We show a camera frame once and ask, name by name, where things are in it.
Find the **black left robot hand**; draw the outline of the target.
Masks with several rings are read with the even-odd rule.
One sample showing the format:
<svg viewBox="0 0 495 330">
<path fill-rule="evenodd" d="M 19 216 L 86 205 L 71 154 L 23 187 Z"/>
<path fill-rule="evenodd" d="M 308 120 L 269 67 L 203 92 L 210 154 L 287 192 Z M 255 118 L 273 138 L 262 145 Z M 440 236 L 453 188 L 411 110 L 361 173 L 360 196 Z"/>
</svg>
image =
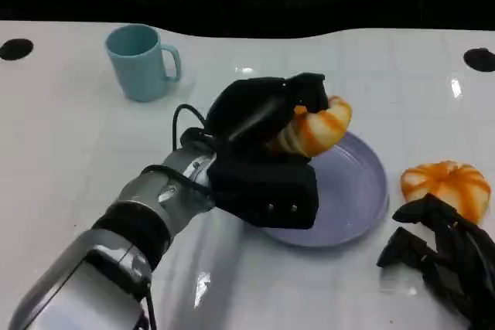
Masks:
<svg viewBox="0 0 495 330">
<path fill-rule="evenodd" d="M 208 111 L 207 132 L 238 154 L 275 139 L 294 118 L 295 108 L 317 113 L 329 107 L 321 73 L 236 80 Z"/>
</svg>

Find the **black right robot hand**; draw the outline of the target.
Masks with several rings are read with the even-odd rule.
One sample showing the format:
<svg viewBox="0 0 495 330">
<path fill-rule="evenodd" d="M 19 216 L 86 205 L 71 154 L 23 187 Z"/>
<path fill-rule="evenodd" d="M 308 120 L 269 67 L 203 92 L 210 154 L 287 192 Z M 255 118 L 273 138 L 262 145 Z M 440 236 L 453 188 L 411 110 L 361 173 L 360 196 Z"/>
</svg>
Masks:
<svg viewBox="0 0 495 330">
<path fill-rule="evenodd" d="M 392 216 L 421 223 L 435 235 L 433 250 L 398 227 L 377 260 L 381 268 L 405 264 L 422 273 L 425 286 L 470 329 L 494 328 L 494 241 L 475 223 L 431 193 L 407 202 Z"/>
</svg>

